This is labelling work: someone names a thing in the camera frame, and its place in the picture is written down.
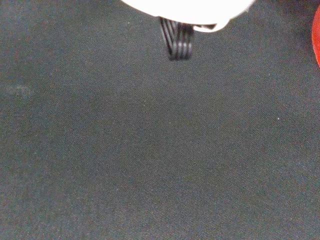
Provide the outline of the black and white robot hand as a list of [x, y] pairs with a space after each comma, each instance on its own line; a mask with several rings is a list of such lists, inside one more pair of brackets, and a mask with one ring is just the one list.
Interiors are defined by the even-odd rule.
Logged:
[[194, 32], [214, 33], [248, 11], [254, 0], [124, 0], [142, 13], [157, 17], [171, 61], [192, 56]]

